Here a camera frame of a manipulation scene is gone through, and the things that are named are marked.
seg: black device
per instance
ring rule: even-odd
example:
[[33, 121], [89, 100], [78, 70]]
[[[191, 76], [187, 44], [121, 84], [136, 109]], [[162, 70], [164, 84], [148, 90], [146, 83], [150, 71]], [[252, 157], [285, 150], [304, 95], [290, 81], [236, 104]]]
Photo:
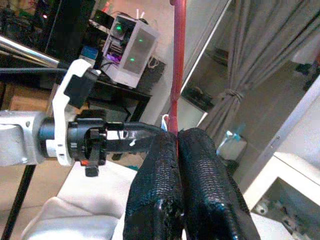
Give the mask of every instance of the black device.
[[72, 62], [77, 59], [95, 0], [55, 0], [39, 50]]

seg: blue object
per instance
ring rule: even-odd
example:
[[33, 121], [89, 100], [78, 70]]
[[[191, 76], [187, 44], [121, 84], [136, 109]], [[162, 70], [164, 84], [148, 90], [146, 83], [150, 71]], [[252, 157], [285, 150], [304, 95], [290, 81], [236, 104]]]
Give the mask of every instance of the blue object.
[[98, 50], [90, 46], [84, 46], [81, 51], [81, 55], [89, 59], [96, 60], [98, 56]]

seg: black stand leg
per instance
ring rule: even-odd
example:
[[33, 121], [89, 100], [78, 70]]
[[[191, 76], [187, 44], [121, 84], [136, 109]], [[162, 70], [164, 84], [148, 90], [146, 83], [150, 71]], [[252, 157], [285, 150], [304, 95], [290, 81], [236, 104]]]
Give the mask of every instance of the black stand leg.
[[34, 174], [35, 168], [36, 168], [36, 165], [27, 165], [24, 168], [21, 182], [20, 182], [18, 191], [16, 192], [15, 199], [14, 199], [8, 220], [6, 222], [1, 240], [9, 240], [11, 237], [22, 203], [24, 202], [32, 176]]

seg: electronic device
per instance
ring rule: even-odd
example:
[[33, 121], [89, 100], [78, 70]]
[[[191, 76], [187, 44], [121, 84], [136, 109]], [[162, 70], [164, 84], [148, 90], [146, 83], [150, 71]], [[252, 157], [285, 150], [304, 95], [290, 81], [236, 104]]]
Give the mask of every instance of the electronic device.
[[103, 48], [101, 70], [114, 82], [136, 88], [159, 35], [142, 20], [119, 14]]

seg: black textured grip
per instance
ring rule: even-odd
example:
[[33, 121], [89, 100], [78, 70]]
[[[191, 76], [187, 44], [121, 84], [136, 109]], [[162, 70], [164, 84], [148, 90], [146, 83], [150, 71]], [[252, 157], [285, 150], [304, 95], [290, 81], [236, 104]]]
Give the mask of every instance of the black textured grip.
[[178, 135], [188, 239], [259, 240], [236, 183], [207, 134], [192, 128]]
[[180, 240], [182, 187], [176, 137], [160, 133], [136, 174], [125, 210], [124, 240]]

